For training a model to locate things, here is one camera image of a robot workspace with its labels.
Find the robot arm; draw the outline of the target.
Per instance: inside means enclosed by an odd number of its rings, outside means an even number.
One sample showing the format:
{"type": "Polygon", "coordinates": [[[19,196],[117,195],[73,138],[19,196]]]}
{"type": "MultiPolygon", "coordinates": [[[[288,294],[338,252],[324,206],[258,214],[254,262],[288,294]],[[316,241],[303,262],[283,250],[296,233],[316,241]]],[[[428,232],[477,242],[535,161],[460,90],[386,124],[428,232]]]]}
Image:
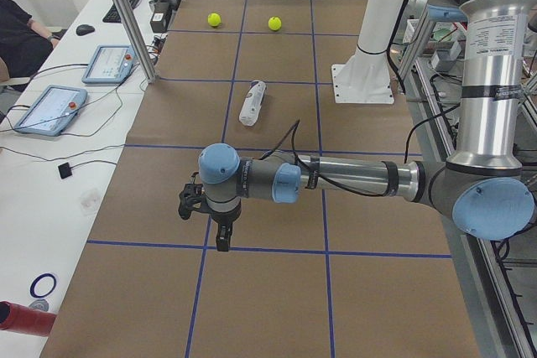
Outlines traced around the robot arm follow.
{"type": "Polygon", "coordinates": [[[535,3],[429,0],[433,9],[461,10],[468,22],[456,150],[444,163],[308,157],[277,148],[251,159],[216,143],[201,152],[198,171],[180,193],[180,217],[209,215],[217,224],[216,247],[225,252],[242,200],[293,203],[300,188],[340,189],[428,205],[483,240],[522,231],[534,214],[534,198],[521,182],[513,145],[524,36],[535,3]]]}

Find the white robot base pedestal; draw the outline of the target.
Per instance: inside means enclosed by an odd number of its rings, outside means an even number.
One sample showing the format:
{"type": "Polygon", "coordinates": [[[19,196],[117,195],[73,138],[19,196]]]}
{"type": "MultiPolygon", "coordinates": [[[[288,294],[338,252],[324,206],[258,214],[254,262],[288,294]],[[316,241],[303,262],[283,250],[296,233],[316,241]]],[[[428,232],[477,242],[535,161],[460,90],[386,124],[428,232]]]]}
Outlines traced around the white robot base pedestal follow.
{"type": "Polygon", "coordinates": [[[344,65],[331,67],[335,102],[394,103],[387,52],[404,0],[368,0],[357,47],[344,65]]]}

